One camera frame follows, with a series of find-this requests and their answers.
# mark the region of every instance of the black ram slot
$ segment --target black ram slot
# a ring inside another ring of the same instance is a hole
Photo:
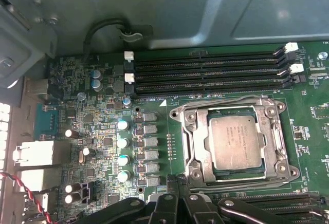
[[[276,86],[250,86],[246,89],[246,87],[237,87],[237,88],[200,88],[198,90],[187,89],[187,90],[178,90],[178,91],[166,91],[160,92],[158,90],[149,91],[148,93],[144,92],[136,92],[137,96],[140,98],[144,97],[179,97],[186,95],[204,95],[204,94],[225,94],[225,93],[233,93],[233,92],[246,92],[246,91],[266,91],[266,90],[275,90],[275,89],[283,89],[288,88],[292,85],[292,83],[284,83]]]
[[[227,79],[221,79],[219,80],[199,80],[199,81],[176,81],[176,83],[152,83],[152,84],[139,84],[136,88],[137,92],[139,91],[148,91],[153,89],[159,89],[159,90],[177,90],[177,89],[191,89],[191,88],[208,88],[208,87],[225,87],[229,86],[231,88],[234,87],[250,87],[250,86],[272,86],[272,85],[278,85],[278,84],[284,84],[285,82],[290,81],[290,77],[281,78],[281,79],[256,79],[256,80],[238,80],[235,79],[234,81],[228,81]]]
[[[137,83],[142,82],[154,82],[154,81],[169,81],[169,80],[179,80],[179,79],[195,79],[196,77],[203,78],[227,78],[227,77],[247,77],[247,76],[265,76],[265,75],[278,75],[282,74],[288,69],[287,67],[280,69],[273,68],[262,68],[262,69],[232,69],[229,67],[219,68],[209,71],[208,69],[201,70],[177,70],[172,73],[157,73],[157,74],[139,74],[136,73],[135,79]]]
[[[264,209],[264,210],[271,212],[272,214],[282,215],[283,217],[286,217],[288,215],[296,217],[299,214],[308,213],[310,215],[310,217],[324,220],[323,216],[326,215],[326,213],[321,208],[315,207],[315,206],[269,208],[269,209]]]
[[[284,83],[286,79],[289,77],[289,73],[286,72],[282,75],[264,75],[264,76],[250,76],[250,77],[225,77],[225,78],[216,78],[215,76],[211,76],[208,78],[207,76],[194,76],[193,78],[184,78],[181,80],[170,80],[170,79],[157,79],[156,81],[141,81],[138,82],[138,88],[146,87],[146,86],[163,86],[163,85],[191,85],[191,84],[207,84],[207,83],[241,83],[241,82],[279,82]]]
[[[226,57],[226,58],[206,58],[206,59],[191,59],[191,60],[163,60],[163,61],[148,61],[141,63],[135,62],[137,72],[152,72],[163,70],[174,70],[177,68],[184,69],[198,69],[198,68],[214,68],[214,67],[227,67],[227,66],[260,66],[271,65],[280,67],[288,62],[296,59],[296,53],[290,52],[282,55],[280,58],[245,58],[245,57]]]
[[[320,197],[316,193],[286,193],[286,194],[275,194],[275,195],[261,195],[261,196],[248,196],[248,197],[237,197],[236,199],[242,200],[247,203],[254,202],[273,202],[278,200],[291,200],[291,199],[313,199],[321,204],[325,203],[325,199]]]
[[[193,59],[211,59],[211,58],[225,58],[225,57],[258,57],[258,58],[279,58],[284,54],[284,47],[279,47],[275,51],[263,51],[263,52],[243,52],[243,53],[222,53],[222,54],[198,54],[180,57],[167,57],[167,58],[153,58],[153,59],[138,59],[139,63],[142,62],[161,62],[161,61],[180,61],[180,60],[193,60]]]

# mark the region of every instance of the capacitor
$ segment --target capacitor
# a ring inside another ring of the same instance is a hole
[[[122,156],[119,156],[117,162],[118,162],[119,166],[126,166],[130,162],[130,158],[127,155],[122,155]]]
[[[119,130],[128,130],[128,128],[129,128],[129,124],[125,120],[120,120],[118,122],[118,129]]]
[[[95,156],[96,150],[93,148],[84,148],[82,153],[84,156]]]
[[[124,170],[124,171],[121,171],[119,174],[118,174],[118,180],[119,182],[121,183],[124,183],[126,182],[127,180],[130,179],[130,172],[127,171],[127,170]]]
[[[325,61],[328,58],[328,53],[327,52],[320,52],[318,54],[318,58],[322,61]]]
[[[81,195],[80,195],[80,193],[78,193],[78,192],[73,192],[73,193],[68,194],[68,195],[65,197],[65,202],[66,202],[66,203],[73,203],[73,202],[79,201],[80,199],[81,199]]]
[[[82,101],[86,100],[87,94],[85,92],[79,92],[77,94],[77,98],[78,98],[78,101],[82,102]]]
[[[132,106],[132,100],[129,97],[123,99],[123,106],[125,108],[130,108]]]
[[[129,146],[129,140],[126,138],[119,138],[117,141],[118,148],[127,148]]]
[[[80,133],[77,132],[76,130],[68,129],[68,130],[66,130],[66,132],[65,132],[65,136],[66,136],[67,138],[75,138],[75,139],[77,139],[77,138],[80,138]]]
[[[99,81],[101,81],[103,78],[103,76],[99,70],[92,70],[91,75],[92,75],[93,79],[98,79]]]
[[[102,90],[103,84],[98,79],[94,79],[92,80],[92,88],[94,89],[94,91],[99,92]]]
[[[71,193],[71,192],[76,192],[79,191],[81,189],[81,185],[79,182],[73,183],[73,184],[69,184],[65,187],[65,192],[66,193]]]

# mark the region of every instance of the white capacitor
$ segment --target white capacitor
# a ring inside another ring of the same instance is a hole
[[[87,98],[87,94],[85,92],[79,92],[77,94],[78,101],[84,101]]]
[[[120,120],[118,122],[118,129],[119,130],[127,130],[128,128],[129,128],[129,124],[125,120]]]
[[[118,174],[118,180],[121,183],[126,182],[130,178],[130,173],[127,170],[124,170]]]
[[[91,75],[93,79],[102,80],[102,74],[99,70],[92,70]]]
[[[99,92],[103,89],[103,84],[98,79],[92,80],[92,88],[94,91]]]
[[[130,108],[132,106],[132,100],[128,97],[124,98],[122,103],[125,108]]]
[[[119,156],[117,162],[118,162],[119,166],[126,166],[130,162],[130,158],[127,155],[122,155],[122,156]]]
[[[127,148],[129,146],[129,141],[126,138],[120,138],[117,141],[118,148]]]

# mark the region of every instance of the screw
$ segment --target screw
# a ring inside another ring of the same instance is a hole
[[[41,0],[33,0],[34,4],[36,6],[40,6],[41,5]]]
[[[285,166],[279,166],[279,170],[284,172],[284,171],[286,171],[286,167]]]
[[[322,61],[325,61],[328,58],[328,53],[327,52],[320,52],[318,54],[318,58]]]
[[[198,198],[198,196],[196,196],[196,195],[191,195],[191,196],[190,196],[190,199],[191,199],[191,200],[198,200],[199,198]]]
[[[194,180],[198,180],[201,178],[201,172],[198,169],[192,171],[191,176]]]
[[[193,115],[193,114],[190,114],[190,115],[188,116],[188,119],[189,119],[189,120],[193,120],[193,119],[194,119],[194,115]]]
[[[56,25],[56,24],[58,24],[58,18],[56,18],[56,17],[49,18],[48,19],[48,24],[50,24],[50,25]]]
[[[165,199],[165,200],[171,200],[171,199],[173,199],[173,196],[172,196],[172,195],[166,195],[166,196],[164,197],[164,199]]]
[[[226,201],[224,202],[224,204],[225,204],[226,206],[233,206],[233,205],[234,205],[234,202],[231,201],[231,200],[226,200]]]
[[[132,201],[130,203],[130,206],[137,206],[137,205],[139,205],[139,201]]]

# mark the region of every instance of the chip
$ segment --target chip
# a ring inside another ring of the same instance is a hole
[[[114,103],[107,103],[106,109],[114,109]]]
[[[302,133],[295,133],[295,139],[303,139]]]
[[[66,110],[66,117],[68,119],[75,119],[76,118],[76,110],[74,108],[69,108]]]
[[[123,74],[124,74],[123,65],[115,65],[113,69],[113,75],[123,76]]]
[[[87,177],[94,177],[95,169],[87,169],[86,175],[87,175]]]
[[[113,146],[113,139],[112,138],[104,138],[103,139],[103,146]]]
[[[136,117],[135,118],[135,123],[143,123],[143,118],[142,117]]]
[[[135,135],[143,135],[144,132],[143,132],[143,129],[136,129],[135,130]]]
[[[137,159],[137,160],[144,160],[144,159],[145,159],[145,154],[144,154],[144,153],[142,153],[142,154],[137,154],[136,159]]]
[[[92,114],[87,114],[83,117],[84,123],[93,123],[93,121],[94,121],[94,115]]]
[[[86,141],[86,144],[93,144],[94,143],[93,138],[86,138],[85,141]]]
[[[105,95],[111,96],[111,95],[113,95],[113,93],[114,93],[114,91],[113,91],[112,88],[106,88],[105,89]]]
[[[66,70],[63,74],[64,77],[72,77],[73,76],[73,70]]]
[[[159,158],[158,150],[145,151],[145,159],[146,160],[156,160],[158,158]]]
[[[137,167],[137,172],[138,173],[145,173],[146,172],[146,167],[145,166],[138,166]]]
[[[147,173],[156,173],[159,172],[159,163],[148,163],[146,164],[146,172]]]
[[[157,176],[157,177],[147,177],[146,178],[146,181],[147,181],[147,186],[150,187],[150,186],[158,186],[160,185],[160,177]]]
[[[209,142],[214,167],[217,170],[260,167],[262,156],[258,137],[253,116],[210,119]]]
[[[158,146],[157,138],[144,138],[145,147],[156,147]]]
[[[144,122],[156,121],[156,115],[155,115],[155,113],[144,113],[143,120],[144,120]]]
[[[112,205],[120,201],[120,195],[119,194],[109,194],[107,196],[107,205]]]
[[[158,128],[156,125],[145,125],[144,126],[144,134],[155,134],[158,132]]]
[[[124,92],[124,81],[116,80],[113,84],[113,91],[114,92]]]
[[[115,101],[115,102],[114,102],[114,109],[115,109],[115,110],[120,110],[120,109],[122,109],[122,102],[121,102],[121,101]]]
[[[146,185],[146,180],[145,179],[138,179],[137,180],[137,185],[138,186]]]
[[[136,142],[136,147],[144,147],[144,143],[143,142]]]

